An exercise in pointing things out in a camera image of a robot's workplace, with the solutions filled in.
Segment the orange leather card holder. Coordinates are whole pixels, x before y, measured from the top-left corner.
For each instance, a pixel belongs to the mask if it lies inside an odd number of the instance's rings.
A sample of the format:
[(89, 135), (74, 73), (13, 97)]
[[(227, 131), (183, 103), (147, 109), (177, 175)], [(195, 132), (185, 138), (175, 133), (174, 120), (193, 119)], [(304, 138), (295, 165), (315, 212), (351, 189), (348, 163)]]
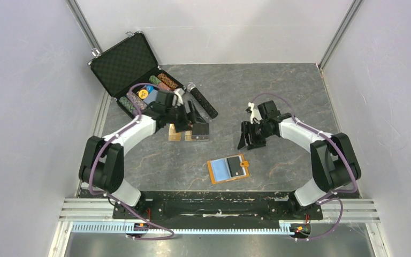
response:
[[(243, 167), (245, 167), (245, 169), (247, 171), (246, 176), (238, 177), (238, 178), (231, 178), (226, 158), (232, 157), (232, 156), (241, 156), (241, 158), (242, 158), (241, 165)], [(248, 171), (249, 162), (245, 159), (244, 155), (243, 154), (236, 154), (236, 155), (232, 155), (232, 156), (218, 158), (218, 159), (210, 160), (210, 161), (207, 162), (209, 176), (210, 176), (212, 184), (215, 185), (215, 184), (220, 184), (220, 183), (224, 183), (224, 182), (231, 182), (231, 181), (234, 181), (234, 180), (243, 179), (243, 178), (247, 178), (247, 177), (250, 176), (250, 173)]]

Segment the black VIP card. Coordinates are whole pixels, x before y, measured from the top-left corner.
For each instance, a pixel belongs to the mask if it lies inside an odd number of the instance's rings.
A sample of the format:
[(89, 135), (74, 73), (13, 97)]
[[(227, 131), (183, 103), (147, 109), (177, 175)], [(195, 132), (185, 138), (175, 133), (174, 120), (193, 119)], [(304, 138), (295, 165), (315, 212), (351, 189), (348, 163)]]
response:
[(242, 158), (241, 156), (232, 156), (226, 158), (227, 165), (229, 168), (229, 173), (231, 178), (238, 178), (247, 175), (247, 171), (245, 167), (241, 165)]

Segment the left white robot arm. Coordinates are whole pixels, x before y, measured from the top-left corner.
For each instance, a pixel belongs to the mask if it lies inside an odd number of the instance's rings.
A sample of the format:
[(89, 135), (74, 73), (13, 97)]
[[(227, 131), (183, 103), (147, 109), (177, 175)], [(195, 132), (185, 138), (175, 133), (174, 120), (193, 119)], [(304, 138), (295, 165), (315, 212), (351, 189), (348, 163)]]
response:
[(143, 139), (173, 124), (176, 132), (189, 131), (205, 124), (193, 101), (183, 101), (178, 93), (160, 90), (154, 101), (137, 111), (135, 118), (119, 130), (100, 138), (90, 137), (79, 168), (79, 179), (87, 183), (92, 194), (107, 193), (126, 205), (134, 218), (142, 217), (147, 204), (142, 193), (124, 180), (124, 157)]

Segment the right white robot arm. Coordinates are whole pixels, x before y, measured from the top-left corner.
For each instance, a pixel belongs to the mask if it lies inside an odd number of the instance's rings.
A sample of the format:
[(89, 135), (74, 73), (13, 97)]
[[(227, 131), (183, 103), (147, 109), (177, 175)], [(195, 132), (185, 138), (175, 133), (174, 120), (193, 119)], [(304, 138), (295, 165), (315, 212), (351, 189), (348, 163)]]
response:
[(290, 113), (282, 114), (274, 101), (259, 105), (250, 102), (246, 111), (250, 113), (250, 120), (241, 124), (238, 149), (264, 147), (267, 138), (275, 135), (310, 154), (312, 179), (290, 194), (287, 210), (292, 217), (302, 218), (312, 204), (344, 193), (343, 186), (352, 185), (350, 192), (356, 192), (361, 169), (346, 134), (319, 131)]

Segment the middle gold card in case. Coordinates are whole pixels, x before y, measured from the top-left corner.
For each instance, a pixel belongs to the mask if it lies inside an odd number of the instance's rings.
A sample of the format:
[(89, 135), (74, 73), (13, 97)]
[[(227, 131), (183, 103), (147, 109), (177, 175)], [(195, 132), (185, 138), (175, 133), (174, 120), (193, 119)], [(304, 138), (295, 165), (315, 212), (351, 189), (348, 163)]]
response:
[(196, 139), (192, 136), (192, 130), (185, 132), (185, 141), (196, 141)]

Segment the gold card in case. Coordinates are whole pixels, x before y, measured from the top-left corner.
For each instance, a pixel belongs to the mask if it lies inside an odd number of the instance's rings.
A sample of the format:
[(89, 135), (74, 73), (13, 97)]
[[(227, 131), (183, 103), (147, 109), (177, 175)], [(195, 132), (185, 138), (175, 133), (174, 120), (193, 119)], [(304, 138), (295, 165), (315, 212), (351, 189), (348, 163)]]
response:
[(192, 130), (185, 132), (185, 141), (196, 141), (196, 139), (192, 136)]
[(181, 132), (177, 132), (175, 125), (170, 124), (169, 131), (168, 131), (168, 141), (169, 142), (180, 142), (181, 141)]

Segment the left gold card in case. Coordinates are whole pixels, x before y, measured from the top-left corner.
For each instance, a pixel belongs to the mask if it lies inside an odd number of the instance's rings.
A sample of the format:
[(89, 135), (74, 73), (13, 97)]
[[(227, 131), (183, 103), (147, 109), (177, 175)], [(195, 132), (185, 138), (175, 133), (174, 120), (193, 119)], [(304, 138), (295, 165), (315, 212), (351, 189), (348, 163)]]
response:
[(169, 131), (168, 131), (168, 141), (169, 142), (180, 142), (181, 141), (181, 132), (177, 132), (175, 125), (170, 124)]

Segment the blue card deck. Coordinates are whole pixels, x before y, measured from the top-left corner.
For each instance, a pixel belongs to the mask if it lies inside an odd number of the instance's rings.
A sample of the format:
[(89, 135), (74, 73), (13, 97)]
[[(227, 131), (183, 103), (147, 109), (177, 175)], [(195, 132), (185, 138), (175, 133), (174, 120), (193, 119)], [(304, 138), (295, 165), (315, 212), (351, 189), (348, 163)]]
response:
[(158, 91), (157, 90), (152, 90), (143, 101), (146, 104), (150, 104), (150, 103), (156, 101), (157, 95), (158, 95)]

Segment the black glitter cylinder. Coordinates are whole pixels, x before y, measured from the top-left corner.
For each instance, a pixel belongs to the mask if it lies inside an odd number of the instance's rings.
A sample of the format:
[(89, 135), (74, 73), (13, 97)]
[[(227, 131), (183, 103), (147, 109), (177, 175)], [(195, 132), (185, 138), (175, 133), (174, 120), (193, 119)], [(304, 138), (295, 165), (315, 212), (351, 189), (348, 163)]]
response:
[(216, 118), (218, 116), (217, 110), (210, 104), (210, 102), (205, 98), (205, 96), (198, 90), (196, 85), (190, 82), (187, 85), (187, 91), (192, 94), (193, 98), (195, 98), (200, 106), (205, 110), (205, 112), (212, 118)]

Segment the brown patterned chip stack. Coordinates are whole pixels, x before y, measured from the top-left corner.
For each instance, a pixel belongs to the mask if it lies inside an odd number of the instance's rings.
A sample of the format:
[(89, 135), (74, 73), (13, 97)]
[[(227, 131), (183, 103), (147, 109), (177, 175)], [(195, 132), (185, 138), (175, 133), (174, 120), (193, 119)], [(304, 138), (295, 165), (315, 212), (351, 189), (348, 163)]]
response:
[(175, 90), (178, 88), (178, 84), (175, 83), (170, 77), (168, 77), (166, 74), (164, 73), (160, 73), (157, 78), (163, 82), (164, 84), (166, 84), (171, 90)]

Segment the yellow poker chip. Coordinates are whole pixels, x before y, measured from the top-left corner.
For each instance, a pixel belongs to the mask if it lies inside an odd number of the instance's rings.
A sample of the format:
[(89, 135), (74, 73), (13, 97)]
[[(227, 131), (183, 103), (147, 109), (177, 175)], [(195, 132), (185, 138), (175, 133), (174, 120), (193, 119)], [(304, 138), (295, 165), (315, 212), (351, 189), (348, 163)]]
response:
[(148, 97), (149, 92), (146, 89), (141, 89), (138, 91), (138, 97), (142, 100)]

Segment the green red chip stack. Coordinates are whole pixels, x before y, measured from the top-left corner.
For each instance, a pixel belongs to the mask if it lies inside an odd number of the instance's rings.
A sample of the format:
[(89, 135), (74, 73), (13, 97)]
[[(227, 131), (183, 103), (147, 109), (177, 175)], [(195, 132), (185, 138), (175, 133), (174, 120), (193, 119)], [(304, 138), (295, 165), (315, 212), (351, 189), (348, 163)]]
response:
[(157, 85), (159, 88), (163, 89), (163, 90), (171, 90), (170, 87), (168, 87), (164, 82), (162, 82), (159, 78), (157, 78), (154, 75), (151, 75), (149, 77), (149, 81), (151, 84)]

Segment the purple patterned chip stack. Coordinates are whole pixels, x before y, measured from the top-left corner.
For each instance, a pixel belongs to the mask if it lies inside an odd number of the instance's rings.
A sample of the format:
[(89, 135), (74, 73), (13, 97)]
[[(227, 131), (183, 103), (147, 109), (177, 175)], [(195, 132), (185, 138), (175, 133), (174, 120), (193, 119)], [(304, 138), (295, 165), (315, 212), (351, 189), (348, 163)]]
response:
[(131, 90), (127, 92), (126, 97), (140, 110), (144, 110), (147, 107), (147, 104)]

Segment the green purple chip stack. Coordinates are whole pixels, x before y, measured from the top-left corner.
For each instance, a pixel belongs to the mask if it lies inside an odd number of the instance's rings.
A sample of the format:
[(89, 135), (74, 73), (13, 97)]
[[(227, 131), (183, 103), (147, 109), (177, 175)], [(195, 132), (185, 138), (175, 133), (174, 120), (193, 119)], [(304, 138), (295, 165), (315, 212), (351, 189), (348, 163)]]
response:
[(133, 116), (137, 114), (134, 104), (125, 96), (119, 98), (118, 102)]

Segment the black poker chip case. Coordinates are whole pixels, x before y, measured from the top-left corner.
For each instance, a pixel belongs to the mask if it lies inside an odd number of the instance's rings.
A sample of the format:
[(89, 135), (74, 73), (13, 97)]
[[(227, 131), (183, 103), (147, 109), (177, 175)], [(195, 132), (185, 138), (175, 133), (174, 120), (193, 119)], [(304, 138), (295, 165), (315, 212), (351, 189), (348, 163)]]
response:
[(89, 62), (89, 67), (110, 96), (119, 100), (132, 86), (133, 92), (149, 84), (149, 78), (164, 74), (175, 88), (186, 87), (159, 67), (158, 61), (142, 32), (122, 40)]

